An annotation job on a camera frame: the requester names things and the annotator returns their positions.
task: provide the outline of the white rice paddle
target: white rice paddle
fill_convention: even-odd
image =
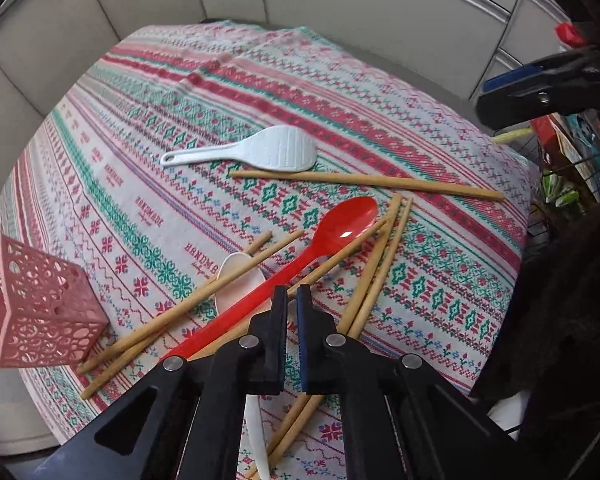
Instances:
[[[254,168],[268,171],[306,171],[316,161],[311,137],[300,128],[279,124],[270,126],[239,142],[167,152],[160,164],[179,166],[209,160],[239,160]]]
[[[245,253],[229,254],[222,262],[218,270],[220,276],[232,272],[232,270],[243,266],[251,260],[251,257]],[[265,281],[264,274],[259,267],[245,272],[240,278],[216,292],[216,311],[222,314],[238,300],[241,300],[249,294],[254,288]],[[260,401],[257,395],[247,395],[247,401],[244,406],[244,418],[247,421],[247,433],[251,443],[251,451],[255,460],[258,474],[262,480],[270,480],[269,461],[267,459],[267,446],[264,441],[264,431],[262,429],[262,414],[260,413]]]

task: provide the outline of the patterned tablecloth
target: patterned tablecloth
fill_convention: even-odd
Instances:
[[[310,234],[338,202],[390,190],[232,180],[240,164],[163,170],[160,154],[296,124],[317,143],[316,169],[414,176],[501,190],[502,203],[416,193],[408,233],[362,341],[417,352],[468,392],[504,318],[520,264],[533,172],[473,125],[410,85],[305,28],[268,32],[213,23],[146,27],[102,57],[48,115],[0,197],[0,228],[80,263],[110,319],[96,345],[164,312],[271,229]],[[270,274],[309,236],[263,264]],[[370,245],[314,286],[338,317]],[[158,339],[88,402],[69,367],[22,377],[65,442],[142,377],[166,349],[214,316],[211,301]],[[297,325],[288,327],[285,392],[262,402],[267,437],[300,387]],[[238,471],[251,463],[244,436]],[[280,478],[344,478],[342,430],[328,398],[276,470]]]

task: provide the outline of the pink plastic basket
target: pink plastic basket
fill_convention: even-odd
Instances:
[[[0,368],[77,363],[108,322],[80,266],[0,234]]]

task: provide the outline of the red spoon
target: red spoon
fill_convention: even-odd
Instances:
[[[339,203],[322,218],[314,238],[298,257],[282,267],[266,282],[225,310],[202,328],[196,330],[176,348],[162,358],[179,355],[187,358],[218,339],[252,310],[273,294],[277,285],[285,285],[312,261],[328,254],[335,254],[369,229],[376,220],[378,204],[368,196],[351,198]]]

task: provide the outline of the yellow stick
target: yellow stick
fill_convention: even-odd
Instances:
[[[392,187],[394,189],[411,189],[428,193],[445,193],[449,195],[470,196],[485,200],[504,200],[504,195],[492,189],[444,184],[417,178],[399,176],[364,175],[355,173],[321,173],[319,171],[301,171],[300,173],[275,173],[273,171],[230,171],[234,178],[276,178],[278,180],[305,180],[308,182],[332,182],[334,184],[353,184],[355,186]]]
[[[272,236],[273,233],[271,231],[266,231],[262,234],[262,236],[256,238],[251,244],[247,245],[243,249],[243,252],[253,256],[260,250],[260,248],[265,243],[271,240]],[[206,286],[211,285],[211,283],[213,283],[215,280],[216,276],[212,276],[211,278],[206,280],[206,282],[203,283],[200,288],[204,288]],[[107,384],[120,370],[122,370],[122,368],[128,365],[133,359],[138,357],[138,354],[142,352],[142,350],[144,350],[147,346],[149,346],[153,341],[155,341],[156,338],[163,334],[165,330],[167,330],[167,328],[168,327],[165,327],[164,329],[145,337],[144,339],[142,339],[142,341],[139,341],[131,348],[122,352],[120,357],[113,361],[108,367],[106,367],[102,371],[102,373],[99,376],[97,376],[93,381],[91,381],[91,383],[80,394],[80,398],[82,400],[91,399],[94,393],[99,391],[101,387],[103,387],[104,384]]]
[[[189,310],[191,310],[198,303],[200,303],[200,301],[206,300],[206,298],[208,298],[212,294],[215,294],[227,283],[231,283],[236,278],[242,276],[245,272],[248,272],[248,270],[251,270],[253,269],[253,267],[258,266],[264,260],[277,253],[280,249],[284,248],[297,238],[301,237],[302,234],[304,234],[304,231],[302,230],[298,230],[293,234],[290,234],[285,239],[279,241],[277,244],[273,244],[270,248],[265,249],[261,253],[257,254],[250,261],[246,262],[243,266],[239,267],[238,269],[235,269],[233,272],[230,272],[222,278],[215,280],[213,283],[206,287],[198,288],[173,308],[170,308],[160,316],[154,317],[150,322],[139,326],[131,334],[123,337],[119,341],[116,341],[115,343],[113,343],[113,345],[105,348],[102,352],[89,359],[83,365],[78,367],[76,373],[83,374],[89,370],[93,370],[100,363],[114,358],[116,355],[120,354],[120,352],[124,352],[128,348],[131,348],[133,345],[142,341],[142,339],[149,336],[150,334],[163,329],[164,327],[178,319],[180,316],[186,314]]]
[[[512,132],[496,135],[495,137],[491,137],[491,140],[495,144],[509,144],[520,137],[526,137],[534,133],[535,131],[531,128],[522,128],[521,130],[513,130]]]
[[[340,318],[338,326],[336,327],[336,330],[341,334],[346,334],[349,331],[349,328],[351,327],[351,324],[353,323],[353,320],[360,309],[360,304],[362,304],[362,301],[365,299],[366,292],[368,291],[369,285],[374,278],[374,274],[376,273],[376,269],[378,268],[378,264],[380,263],[380,259],[384,253],[384,248],[386,247],[389,237],[391,236],[391,231],[394,228],[395,219],[398,216],[398,211],[400,209],[401,199],[402,197],[397,193],[392,197],[391,203],[389,204],[389,208],[386,212],[387,222],[380,231],[378,240],[376,240],[376,244],[374,245],[369,258],[366,261],[365,268],[360,275],[356,289],[353,291],[353,294],[349,299],[349,303],[347,303],[347,307]],[[273,450],[276,449],[276,446],[280,443],[280,441],[282,441],[283,437],[286,435],[286,432],[289,431],[289,429],[295,423],[296,419],[300,413],[302,413],[302,410],[311,398],[312,397],[308,396],[307,394],[301,393],[298,395],[296,402],[294,402],[294,405],[286,413],[285,418],[282,419],[282,423],[276,430],[276,433],[273,434],[271,440],[267,444],[268,454],[272,453]],[[252,466],[249,471],[247,471],[246,477],[251,478],[256,474],[256,471],[256,466]]]
[[[404,212],[400,217],[400,223],[395,231],[395,235],[391,240],[391,244],[386,250],[386,254],[382,259],[382,264],[378,269],[378,275],[374,279],[371,288],[369,289],[368,294],[366,295],[365,301],[360,307],[356,319],[354,320],[351,328],[349,329],[349,333],[347,335],[349,337],[357,339],[362,332],[362,327],[365,325],[366,320],[368,319],[371,310],[373,309],[376,301],[378,300],[378,296],[382,291],[382,287],[384,286],[384,280],[389,273],[391,265],[394,261],[394,256],[396,251],[398,250],[398,245],[400,244],[402,238],[402,232],[406,226],[407,220],[409,219],[409,213],[411,211],[411,203],[413,201],[409,199],[407,205],[404,208]],[[272,453],[269,454],[269,467],[274,467],[282,458],[286,450],[291,446],[291,444],[296,440],[302,428],[307,423],[307,421],[314,414],[315,410],[318,409],[320,403],[322,402],[322,398],[324,396],[311,396],[308,400],[306,406],[296,419],[296,421],[291,425],[289,430],[286,432],[286,435],[280,440],[279,444],[276,446],[276,449],[273,450]],[[256,473],[253,475],[254,480],[260,480],[260,476]]]
[[[300,285],[313,285],[315,282],[317,282],[321,277],[323,277],[327,272],[333,269],[333,267],[339,264],[342,260],[348,258],[351,254],[357,251],[360,248],[360,246],[364,243],[364,241],[371,235],[373,235],[376,231],[378,231],[378,229],[381,228],[385,222],[386,216],[378,220],[369,229],[362,233],[358,238],[350,242],[346,247],[335,253],[331,258],[329,258],[317,269],[310,272],[300,282],[292,286],[286,292],[287,297],[290,300],[294,298]],[[212,343],[209,343],[202,350],[199,350],[198,352],[193,354],[188,360],[193,361],[193,359],[200,359],[209,355],[213,355],[216,353],[216,350],[218,350],[224,343],[227,343],[237,337],[245,335],[247,333],[247,330],[249,329],[251,317],[255,316],[256,314],[260,314],[261,312],[265,312],[268,309],[268,306],[259,307],[254,312],[245,317],[240,323],[235,325],[231,330],[226,332],[224,335],[221,335],[218,339],[216,339]]]

